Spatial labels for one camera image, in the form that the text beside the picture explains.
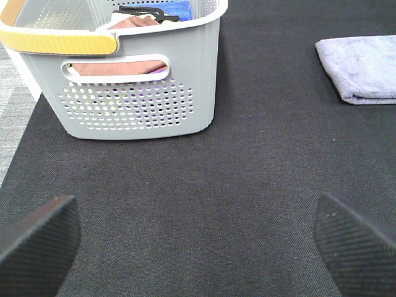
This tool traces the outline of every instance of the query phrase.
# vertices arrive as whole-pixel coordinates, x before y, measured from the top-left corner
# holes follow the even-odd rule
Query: floor
[[[0,46],[0,184],[35,106],[6,50]]]

